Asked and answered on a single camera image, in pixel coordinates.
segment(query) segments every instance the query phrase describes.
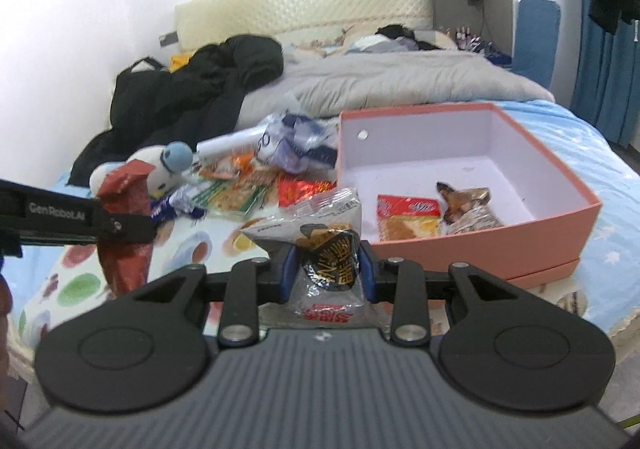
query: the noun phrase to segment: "quilted cream headboard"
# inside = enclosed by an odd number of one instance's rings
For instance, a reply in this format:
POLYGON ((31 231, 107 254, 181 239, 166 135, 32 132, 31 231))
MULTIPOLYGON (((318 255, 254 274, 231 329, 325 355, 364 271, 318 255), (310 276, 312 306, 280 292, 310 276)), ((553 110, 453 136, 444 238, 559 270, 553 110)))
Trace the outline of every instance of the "quilted cream headboard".
POLYGON ((183 50, 239 33, 329 45, 357 24, 377 28, 402 23, 430 29, 433 0, 193 0, 178 5, 175 16, 183 50))

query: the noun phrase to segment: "pink box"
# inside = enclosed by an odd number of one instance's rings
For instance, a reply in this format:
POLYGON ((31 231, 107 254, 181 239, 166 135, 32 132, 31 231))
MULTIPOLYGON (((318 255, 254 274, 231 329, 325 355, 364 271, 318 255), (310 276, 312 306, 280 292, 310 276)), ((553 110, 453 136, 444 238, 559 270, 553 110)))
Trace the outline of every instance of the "pink box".
POLYGON ((571 169, 489 102, 345 111, 338 185, 362 201, 362 239, 380 257, 447 270, 467 261, 522 288, 570 276, 601 203, 571 169), (436 198, 436 182, 489 187, 504 227, 379 241, 379 194, 436 198))

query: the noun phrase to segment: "red snack package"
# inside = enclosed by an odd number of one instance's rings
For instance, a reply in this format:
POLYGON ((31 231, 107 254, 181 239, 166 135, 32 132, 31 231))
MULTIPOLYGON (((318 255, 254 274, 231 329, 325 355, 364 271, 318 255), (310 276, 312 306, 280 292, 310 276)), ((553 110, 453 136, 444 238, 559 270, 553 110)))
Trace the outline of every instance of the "red snack package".
MULTIPOLYGON (((151 215, 146 177, 155 169, 142 160, 132 160, 111 171, 96 194, 107 212, 151 215)), ((98 259, 104 277, 116 296, 146 283, 153 243, 118 243, 98 240, 98 259)))
POLYGON ((430 198, 378 195, 381 241, 433 238, 440 234, 440 206, 430 198))
POLYGON ((335 182, 325 180, 307 182, 283 176, 278 180, 278 207, 289 207, 297 204, 300 200, 314 194, 330 191, 333 188, 335 188, 335 182))

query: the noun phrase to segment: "metal screw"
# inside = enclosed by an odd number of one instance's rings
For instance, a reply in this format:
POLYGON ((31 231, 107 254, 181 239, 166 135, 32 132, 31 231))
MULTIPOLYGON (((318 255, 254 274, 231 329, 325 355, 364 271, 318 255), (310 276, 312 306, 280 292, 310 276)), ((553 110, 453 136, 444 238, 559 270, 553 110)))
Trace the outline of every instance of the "metal screw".
POLYGON ((396 328, 396 337, 403 341, 420 341, 427 336, 427 330, 418 324, 403 324, 396 328))
POLYGON ((254 334, 246 324, 231 324, 222 328, 222 336, 228 341, 245 341, 254 334))

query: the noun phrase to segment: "mattress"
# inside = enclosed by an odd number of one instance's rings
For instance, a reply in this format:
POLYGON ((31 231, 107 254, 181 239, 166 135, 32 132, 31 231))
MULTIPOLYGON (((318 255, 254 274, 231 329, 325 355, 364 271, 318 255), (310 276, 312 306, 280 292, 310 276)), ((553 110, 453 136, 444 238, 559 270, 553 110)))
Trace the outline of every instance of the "mattress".
MULTIPOLYGON (((572 311, 586 308, 584 318, 608 332, 622 358, 639 324, 635 317, 640 312, 640 177, 611 151, 596 129, 567 109, 544 100, 496 104, 574 169, 604 203, 574 276, 532 291, 572 311), (586 303, 577 297, 580 292, 586 303)), ((272 210, 263 209, 257 216, 272 210)), ((264 255, 241 239, 241 225, 213 217, 198 223, 183 217, 165 225, 156 239, 150 279, 193 261, 219 272, 240 259, 264 255)), ((112 299, 93 247, 34 249, 41 255, 36 261, 21 265, 15 260, 6 272, 17 297, 9 345, 12 368, 27 379, 33 378, 33 348, 41 335, 112 299), (55 251, 55 259, 42 256, 42 249, 55 251), (21 301, 27 291, 34 293, 21 301)), ((215 333, 219 311, 218 306, 212 308, 207 334, 215 333)), ((444 315, 435 313, 433 318, 434 331, 443 332, 444 315)))

